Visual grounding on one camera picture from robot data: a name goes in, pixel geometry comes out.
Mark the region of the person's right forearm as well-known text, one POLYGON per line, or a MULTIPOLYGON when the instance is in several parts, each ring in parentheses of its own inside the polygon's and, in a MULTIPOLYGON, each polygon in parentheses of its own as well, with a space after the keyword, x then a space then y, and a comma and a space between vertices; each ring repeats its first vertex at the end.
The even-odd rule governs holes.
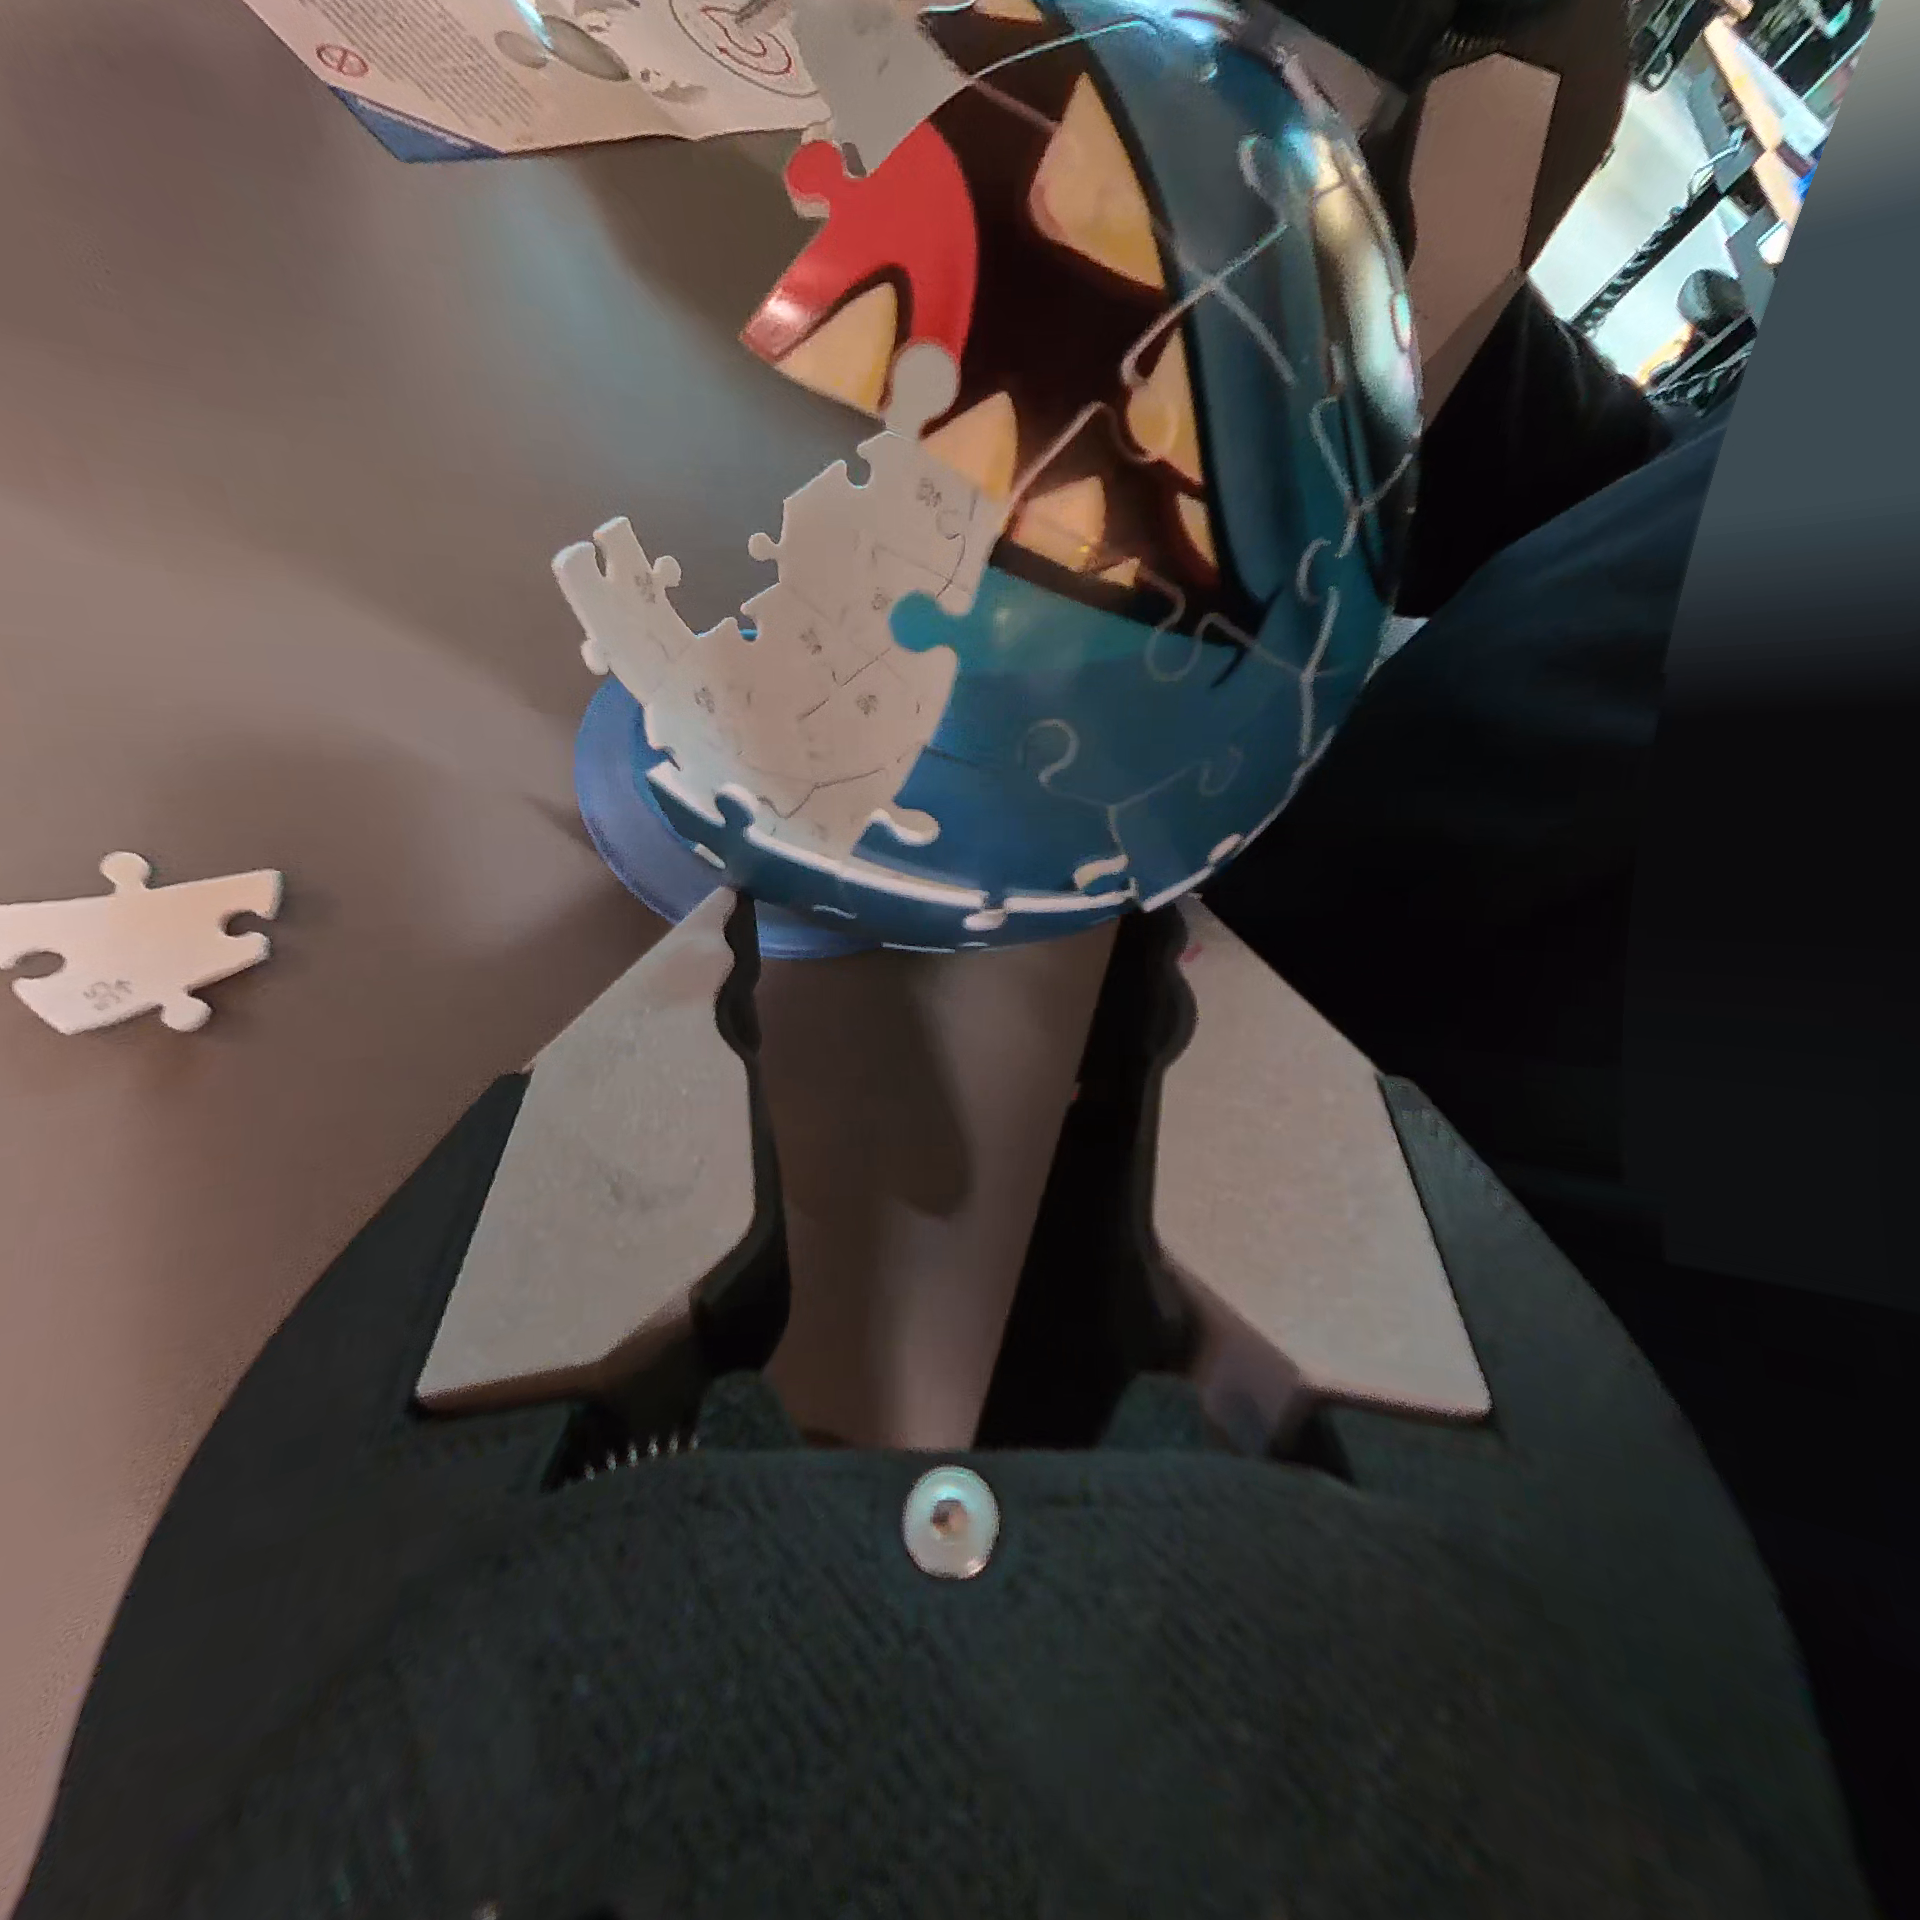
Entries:
POLYGON ((1501 608, 1543 587, 1548 613, 1666 632, 1734 396, 1650 400, 1521 280, 1426 421, 1399 613, 1438 618, 1482 574, 1501 608))

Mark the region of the cluttered wooden desk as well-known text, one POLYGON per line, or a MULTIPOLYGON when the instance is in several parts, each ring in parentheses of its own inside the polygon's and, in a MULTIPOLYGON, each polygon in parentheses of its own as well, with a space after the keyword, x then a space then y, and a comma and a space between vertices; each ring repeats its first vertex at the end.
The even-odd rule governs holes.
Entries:
POLYGON ((1734 124, 1760 155, 1754 175, 1763 200, 1792 226, 1840 113, 1806 106, 1754 49, 1744 38, 1750 11, 1750 4, 1715 4, 1698 49, 1734 124))

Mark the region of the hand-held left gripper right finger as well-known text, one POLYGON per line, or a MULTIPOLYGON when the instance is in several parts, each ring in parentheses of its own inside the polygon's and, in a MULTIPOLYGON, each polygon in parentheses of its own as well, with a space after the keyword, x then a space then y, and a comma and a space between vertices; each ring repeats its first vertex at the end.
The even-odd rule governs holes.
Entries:
POLYGON ((1376 1064, 1201 902, 1180 914, 1149 1232, 1209 1419, 1490 1419, 1376 1064))

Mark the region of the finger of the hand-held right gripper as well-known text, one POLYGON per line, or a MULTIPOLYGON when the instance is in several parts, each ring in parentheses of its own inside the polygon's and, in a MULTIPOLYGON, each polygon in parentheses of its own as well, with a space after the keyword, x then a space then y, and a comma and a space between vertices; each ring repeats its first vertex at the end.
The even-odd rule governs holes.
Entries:
POLYGON ((1445 73, 1410 151, 1408 291, 1423 379, 1460 379, 1521 280, 1559 73, 1445 73))

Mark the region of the blue plastic ball stand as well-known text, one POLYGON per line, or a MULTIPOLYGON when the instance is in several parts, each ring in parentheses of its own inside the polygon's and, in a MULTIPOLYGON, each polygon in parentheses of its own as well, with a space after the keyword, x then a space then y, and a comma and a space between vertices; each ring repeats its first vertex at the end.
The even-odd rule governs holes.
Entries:
POLYGON ((987 905, 966 893, 940 896, 920 879, 908 893, 871 888, 763 842, 731 801, 721 801, 716 819, 686 807, 653 782, 667 768, 647 746, 640 706, 623 686, 605 682, 574 738, 574 801, 588 841, 616 881, 669 926, 683 926, 720 888, 738 893, 755 905, 762 956, 982 953, 1063 942, 1135 909, 1129 893, 987 905))

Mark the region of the blue white puzzle ball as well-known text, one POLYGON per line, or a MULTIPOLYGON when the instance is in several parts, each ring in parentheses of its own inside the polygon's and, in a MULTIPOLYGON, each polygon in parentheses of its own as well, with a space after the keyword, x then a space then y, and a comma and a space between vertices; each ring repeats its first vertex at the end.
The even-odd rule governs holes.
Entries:
POLYGON ((1163 909, 1292 801, 1380 657, 1420 351, 1363 141, 1254 4, 798 4, 807 243, 743 327, 871 433, 694 626, 628 520, 552 561, 709 819, 998 905, 1163 909))

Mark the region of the black swivel chair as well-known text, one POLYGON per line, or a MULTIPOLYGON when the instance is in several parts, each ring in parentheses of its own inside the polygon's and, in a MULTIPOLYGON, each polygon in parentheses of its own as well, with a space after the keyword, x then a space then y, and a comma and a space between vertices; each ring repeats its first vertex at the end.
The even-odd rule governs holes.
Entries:
POLYGON ((1734 352, 1754 343, 1757 324, 1744 280, 1720 268, 1692 273, 1675 297, 1683 322, 1679 359, 1701 352, 1734 352))

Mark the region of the black desk frame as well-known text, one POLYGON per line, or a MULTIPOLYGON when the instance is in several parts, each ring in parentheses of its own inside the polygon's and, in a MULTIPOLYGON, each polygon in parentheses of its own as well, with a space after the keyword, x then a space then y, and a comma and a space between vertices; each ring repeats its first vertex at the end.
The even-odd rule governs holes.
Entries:
POLYGON ((1668 215, 1646 237, 1646 243, 1612 273, 1609 280, 1571 316, 1571 329, 1593 339, 1600 327, 1619 312, 1619 303, 1679 253, 1694 229, 1701 229, 1715 211, 1734 192, 1734 186, 1754 171, 1760 149, 1754 138, 1737 138, 1694 175, 1688 196, 1668 211, 1668 215))

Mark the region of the white instruction leaflet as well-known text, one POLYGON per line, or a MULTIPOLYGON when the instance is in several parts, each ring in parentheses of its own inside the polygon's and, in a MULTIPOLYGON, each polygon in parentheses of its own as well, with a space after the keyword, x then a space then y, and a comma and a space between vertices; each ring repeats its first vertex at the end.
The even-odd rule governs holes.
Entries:
POLYGON ((252 4, 395 158, 818 131, 781 4, 252 4))

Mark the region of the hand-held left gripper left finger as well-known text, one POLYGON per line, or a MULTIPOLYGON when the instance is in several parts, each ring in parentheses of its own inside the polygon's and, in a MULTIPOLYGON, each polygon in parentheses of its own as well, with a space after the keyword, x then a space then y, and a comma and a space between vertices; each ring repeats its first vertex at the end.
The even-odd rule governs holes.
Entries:
POLYGON ((755 905, 716 893, 529 1063, 425 1412, 612 1397, 781 1270, 759 975, 755 905))

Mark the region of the white puzzle pieces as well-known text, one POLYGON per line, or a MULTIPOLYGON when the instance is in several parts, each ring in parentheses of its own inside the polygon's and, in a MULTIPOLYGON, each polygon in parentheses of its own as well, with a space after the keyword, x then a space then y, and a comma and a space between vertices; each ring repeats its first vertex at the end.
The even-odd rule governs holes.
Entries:
POLYGON ((137 853, 101 860, 104 896, 2 905, 2 975, 52 956, 47 978, 13 981, 13 998, 52 1032, 75 1040, 137 1017, 197 1032, 211 1017, 207 988, 248 975, 275 951, 283 879, 275 870, 157 885, 137 853))

